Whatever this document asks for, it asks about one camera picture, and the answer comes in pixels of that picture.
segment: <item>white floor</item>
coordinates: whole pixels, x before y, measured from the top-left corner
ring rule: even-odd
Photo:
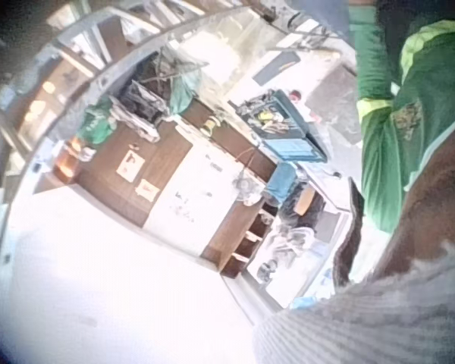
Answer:
[[[68,187],[26,206],[15,215],[12,332],[4,332],[19,362],[254,362],[252,327],[215,272],[129,231]]]

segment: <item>poster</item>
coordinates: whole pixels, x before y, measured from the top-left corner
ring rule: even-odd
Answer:
[[[138,196],[141,196],[150,202],[153,202],[159,191],[160,190],[157,187],[153,186],[150,182],[143,178],[140,181],[138,187],[135,189],[135,192]]]
[[[121,175],[128,182],[133,182],[138,172],[140,172],[143,163],[145,163],[145,159],[129,150],[123,158],[123,161],[121,161],[116,173]]]

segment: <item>yellow stripe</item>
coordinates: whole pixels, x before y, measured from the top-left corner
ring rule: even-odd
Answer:
[[[401,83],[404,82],[411,66],[413,66],[415,54],[423,49],[425,43],[434,39],[436,36],[448,33],[455,33],[455,20],[442,20],[427,25],[406,40],[403,50],[401,51],[401,68],[403,69],[403,79]]]
[[[372,100],[372,99],[360,99],[357,102],[357,111],[359,112],[359,121],[362,123],[363,118],[380,108],[390,108],[393,105],[391,100]]]

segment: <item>green shirt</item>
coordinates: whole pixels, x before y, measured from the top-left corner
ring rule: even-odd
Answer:
[[[365,213],[391,233],[404,197],[433,152],[455,131],[455,21],[424,25],[400,55],[401,88],[391,94],[375,8],[350,8],[357,51]]]

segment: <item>gray knit fabric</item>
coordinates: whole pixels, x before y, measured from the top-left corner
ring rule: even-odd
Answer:
[[[455,364],[455,248],[405,275],[354,285],[255,329],[259,364]]]

